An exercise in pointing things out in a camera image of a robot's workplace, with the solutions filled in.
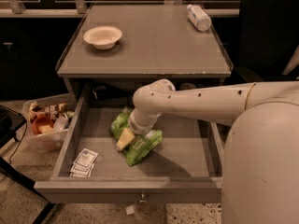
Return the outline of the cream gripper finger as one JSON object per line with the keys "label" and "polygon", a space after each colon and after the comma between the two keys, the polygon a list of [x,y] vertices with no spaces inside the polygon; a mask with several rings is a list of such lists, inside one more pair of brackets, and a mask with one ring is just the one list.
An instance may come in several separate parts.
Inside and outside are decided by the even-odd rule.
{"label": "cream gripper finger", "polygon": [[133,140],[135,139],[135,134],[130,128],[124,128],[121,136],[116,144],[116,149],[122,151],[125,149]]}

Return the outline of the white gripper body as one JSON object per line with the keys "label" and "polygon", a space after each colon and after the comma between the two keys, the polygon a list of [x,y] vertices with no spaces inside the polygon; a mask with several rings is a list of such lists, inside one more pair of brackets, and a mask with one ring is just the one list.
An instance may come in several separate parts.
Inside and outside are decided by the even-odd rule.
{"label": "white gripper body", "polygon": [[153,127],[158,118],[159,116],[156,114],[149,115],[135,108],[129,116],[128,125],[134,133],[145,134]]}

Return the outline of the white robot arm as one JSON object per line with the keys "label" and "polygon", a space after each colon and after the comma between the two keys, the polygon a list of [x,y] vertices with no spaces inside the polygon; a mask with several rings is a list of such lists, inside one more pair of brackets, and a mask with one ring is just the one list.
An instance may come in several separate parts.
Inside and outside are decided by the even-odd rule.
{"label": "white robot arm", "polygon": [[299,224],[299,83],[251,82],[178,91],[157,80],[133,96],[124,149],[162,114],[230,128],[222,166],[222,224]]}

